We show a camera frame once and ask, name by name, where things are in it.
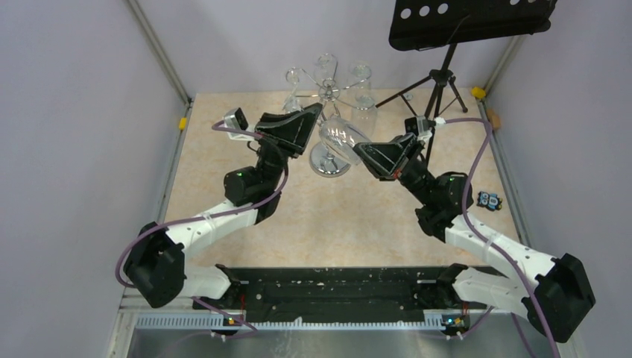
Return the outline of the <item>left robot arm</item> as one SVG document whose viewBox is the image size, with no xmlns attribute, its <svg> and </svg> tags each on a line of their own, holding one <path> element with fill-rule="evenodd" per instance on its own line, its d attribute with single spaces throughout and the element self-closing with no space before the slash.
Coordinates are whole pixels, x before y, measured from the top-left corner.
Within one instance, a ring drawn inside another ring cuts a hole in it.
<svg viewBox="0 0 632 358">
<path fill-rule="evenodd" d="M 238 280 L 226 269 L 197 270 L 188 260 L 219 239 L 272 216 L 289 177 L 288 162 L 306 150 L 323 111 L 320 103 L 285 114 L 263 113 L 250 126 L 241 108 L 226 113 L 212 128 L 231 140 L 257 142 L 257 160 L 225 174 L 224 200 L 195 216 L 146 224 L 117 263 L 117 278 L 128 278 L 149 307 L 161 308 L 177 298 L 212 299 L 230 308 L 239 297 Z"/>
</svg>

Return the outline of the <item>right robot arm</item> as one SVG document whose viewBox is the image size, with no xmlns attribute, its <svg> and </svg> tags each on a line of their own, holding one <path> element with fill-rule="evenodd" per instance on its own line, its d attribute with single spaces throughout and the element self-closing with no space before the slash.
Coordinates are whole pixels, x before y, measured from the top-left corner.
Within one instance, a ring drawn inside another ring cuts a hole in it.
<svg viewBox="0 0 632 358">
<path fill-rule="evenodd" d="M 468 251 L 497 271 L 451 265 L 437 287 L 439 302 L 493 306 L 527 319 L 556 343 L 568 342 L 595 306 L 583 263 L 571 254 L 536 251 L 474 218 L 467 211 L 474 202 L 467 175 L 435 177 L 420 157 L 422 148 L 415 135 L 406 134 L 390 142 L 361 142 L 353 150 L 375 178 L 398 181 L 421 203 L 415 215 L 426 235 Z"/>
</svg>

